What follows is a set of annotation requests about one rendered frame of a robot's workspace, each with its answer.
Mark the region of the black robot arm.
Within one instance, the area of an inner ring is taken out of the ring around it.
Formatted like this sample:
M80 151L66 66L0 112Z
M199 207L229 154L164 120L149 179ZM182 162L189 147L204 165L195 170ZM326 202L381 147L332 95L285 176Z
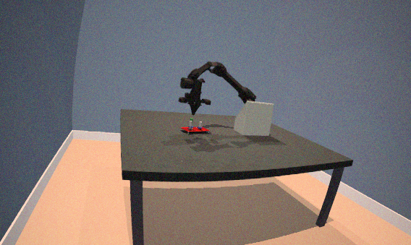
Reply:
M210 69L214 66L213 69ZM250 102L255 102L255 94L246 87L241 86L241 84L233 78L232 75L228 74L226 67L219 62L207 61L199 69L194 69L190 72L187 78L183 77L181 79L181 89L196 89L201 90L202 83L206 83L203 79L197 79L199 76L204 73L204 71L209 70L211 73L216 74L219 77L223 77L237 92L238 96L242 99L243 103L246 103L247 100Z

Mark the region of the red rectangular board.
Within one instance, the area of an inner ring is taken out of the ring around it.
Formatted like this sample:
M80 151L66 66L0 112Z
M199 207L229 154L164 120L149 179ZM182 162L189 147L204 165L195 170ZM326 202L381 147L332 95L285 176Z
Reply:
M188 132L187 134L189 134L189 132L204 132L204 131L208 131L208 133L210 132L210 130L205 129L205 128L202 127L202 121L199 121L199 127L193 127L192 122L193 122L193 119L190 119L189 126L188 127L180 127L180 130L184 129L185 131Z

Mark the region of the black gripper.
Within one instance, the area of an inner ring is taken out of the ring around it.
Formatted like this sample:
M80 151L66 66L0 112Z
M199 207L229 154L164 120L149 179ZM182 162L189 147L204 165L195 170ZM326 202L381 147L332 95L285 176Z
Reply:
M202 93L201 90L191 89L191 96L190 99L186 97L179 97L180 103L187 103L190 104L192 115L195 115L197 109L201 106L201 103L205 103L206 105L210 105L211 101L209 99L200 99L200 94Z

